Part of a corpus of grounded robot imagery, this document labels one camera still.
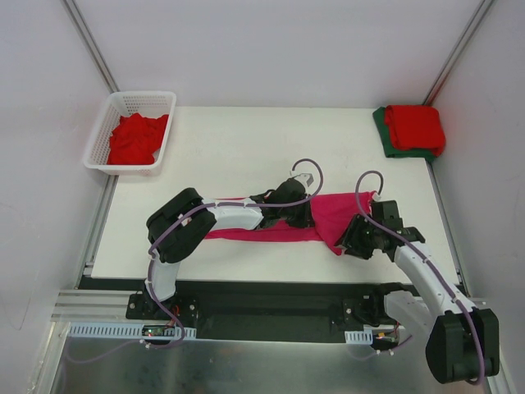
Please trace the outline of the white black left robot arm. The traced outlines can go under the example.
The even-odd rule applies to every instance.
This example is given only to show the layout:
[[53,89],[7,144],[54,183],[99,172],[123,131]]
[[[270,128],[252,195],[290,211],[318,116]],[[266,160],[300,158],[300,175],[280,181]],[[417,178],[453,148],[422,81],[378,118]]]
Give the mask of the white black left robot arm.
[[265,234],[314,226],[309,173],[293,175],[276,189],[244,199],[206,199],[194,188],[182,190],[146,223],[151,256],[145,285],[145,309],[157,319],[173,310],[176,277],[188,258],[212,231]]

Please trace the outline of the pink t shirt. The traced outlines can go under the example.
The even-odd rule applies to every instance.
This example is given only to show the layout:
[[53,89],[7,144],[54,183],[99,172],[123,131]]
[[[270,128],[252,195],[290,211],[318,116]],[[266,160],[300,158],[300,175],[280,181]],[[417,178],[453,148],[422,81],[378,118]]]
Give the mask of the pink t shirt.
[[267,243],[322,241],[334,254],[342,255],[343,251],[336,247],[336,242],[341,238],[354,215],[360,213],[355,193],[317,195],[310,204],[313,216],[311,227],[291,227],[284,221],[279,221],[273,227],[256,231],[244,229],[211,231],[205,239]]

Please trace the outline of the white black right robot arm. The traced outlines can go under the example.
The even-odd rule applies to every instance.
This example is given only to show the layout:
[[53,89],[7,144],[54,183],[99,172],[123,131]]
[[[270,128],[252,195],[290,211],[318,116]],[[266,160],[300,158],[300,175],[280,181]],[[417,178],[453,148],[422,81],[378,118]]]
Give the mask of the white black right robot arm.
[[360,209],[336,242],[346,254],[370,259],[381,251],[409,278],[418,296],[392,282],[376,286],[354,315],[371,326],[394,319],[425,344],[425,357],[439,383],[472,385],[500,371],[500,325],[491,309],[476,306],[441,273],[422,233],[406,227],[394,200]]

